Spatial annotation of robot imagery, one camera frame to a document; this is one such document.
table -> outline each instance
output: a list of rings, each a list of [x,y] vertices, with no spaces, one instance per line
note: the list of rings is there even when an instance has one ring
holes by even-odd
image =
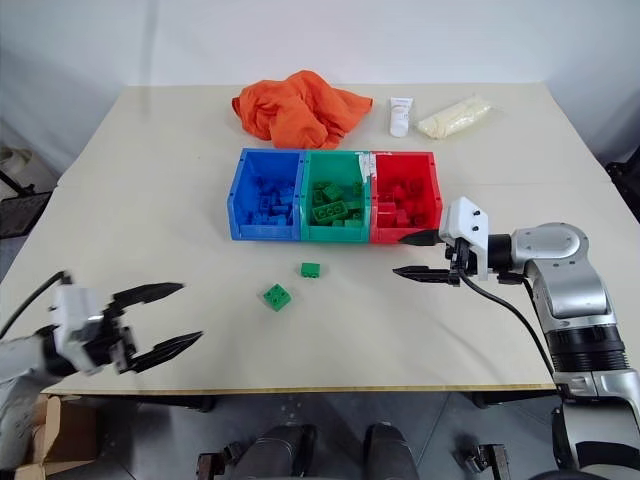
[[[565,221],[589,235],[631,361],[640,227],[546,88],[525,85],[350,86],[372,95],[372,114],[346,149],[432,150],[445,202],[466,195],[494,232]],[[141,375],[74,375],[52,393],[209,394],[326,390],[552,388],[535,346],[506,310],[467,288],[425,285],[397,266],[446,266],[443,248],[232,242],[225,200],[243,133],[229,102],[239,87],[127,88],[53,198],[0,285],[2,319],[62,268],[100,301],[141,283],[182,291],[131,307],[125,322],[141,351],[168,337],[205,335]],[[486,123],[435,142],[386,133],[388,96],[412,95],[426,115],[471,93],[500,105]],[[323,265],[320,279],[297,273]],[[293,295],[279,313],[260,300],[273,283]],[[540,329],[521,287],[487,288]],[[10,335],[48,322],[44,295]]]

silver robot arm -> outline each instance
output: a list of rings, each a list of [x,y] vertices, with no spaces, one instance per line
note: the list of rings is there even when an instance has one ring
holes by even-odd
[[[160,283],[116,293],[102,311],[90,290],[73,285],[59,272],[25,301],[0,331],[0,339],[29,303],[60,280],[51,307],[52,325],[30,337],[0,341],[0,478],[24,461],[31,438],[33,408],[40,392],[78,371],[93,375],[113,363],[118,373],[143,372],[164,363],[195,343],[196,332],[156,345],[150,352],[136,353],[133,335],[120,325],[124,309],[149,303],[182,288]]]
[[[562,398],[562,408],[553,412],[558,467],[616,480],[640,478],[640,377],[629,368],[611,299],[587,258],[584,232],[549,223],[490,235],[486,214],[463,197],[448,207],[438,232],[402,241],[440,240],[448,244],[449,270],[411,266],[394,272],[454,286],[461,275],[487,278],[489,269],[502,283],[530,281]]]

orange towel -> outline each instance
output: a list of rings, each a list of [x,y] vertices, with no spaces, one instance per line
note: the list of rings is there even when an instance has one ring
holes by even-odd
[[[331,87],[308,70],[263,80],[231,101],[242,127],[277,148],[336,148],[371,110],[373,99]]]

